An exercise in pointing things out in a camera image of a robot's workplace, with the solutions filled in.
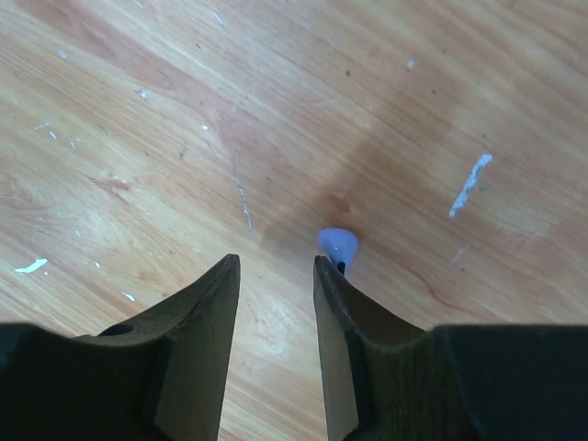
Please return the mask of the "lilac earbud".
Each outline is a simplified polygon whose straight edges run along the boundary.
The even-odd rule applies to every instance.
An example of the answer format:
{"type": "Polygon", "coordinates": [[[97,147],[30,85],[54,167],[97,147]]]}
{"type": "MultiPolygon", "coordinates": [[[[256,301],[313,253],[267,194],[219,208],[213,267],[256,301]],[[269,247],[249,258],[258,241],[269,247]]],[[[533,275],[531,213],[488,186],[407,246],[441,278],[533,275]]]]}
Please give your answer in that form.
{"type": "Polygon", "coordinates": [[[319,247],[345,277],[359,248],[359,240],[347,229],[330,227],[318,234],[319,247]]]}

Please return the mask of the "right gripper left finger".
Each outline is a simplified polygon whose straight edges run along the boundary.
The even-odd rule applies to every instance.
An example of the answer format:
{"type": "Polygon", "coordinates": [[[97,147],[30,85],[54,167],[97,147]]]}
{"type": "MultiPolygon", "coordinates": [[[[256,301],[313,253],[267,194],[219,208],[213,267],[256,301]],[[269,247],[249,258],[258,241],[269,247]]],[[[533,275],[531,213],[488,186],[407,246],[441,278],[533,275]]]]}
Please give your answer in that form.
{"type": "Polygon", "coordinates": [[[214,440],[240,291],[224,256],[189,286],[101,334],[1,327],[4,440],[214,440]]]}

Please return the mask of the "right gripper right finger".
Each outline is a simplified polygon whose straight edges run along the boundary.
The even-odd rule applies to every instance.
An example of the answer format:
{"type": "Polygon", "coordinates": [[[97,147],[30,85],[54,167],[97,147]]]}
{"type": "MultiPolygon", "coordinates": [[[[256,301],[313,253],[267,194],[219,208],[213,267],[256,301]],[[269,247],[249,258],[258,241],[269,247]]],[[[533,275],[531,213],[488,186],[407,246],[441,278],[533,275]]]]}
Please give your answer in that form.
{"type": "Polygon", "coordinates": [[[583,325],[453,324],[422,330],[313,268],[332,440],[584,440],[583,325]]]}

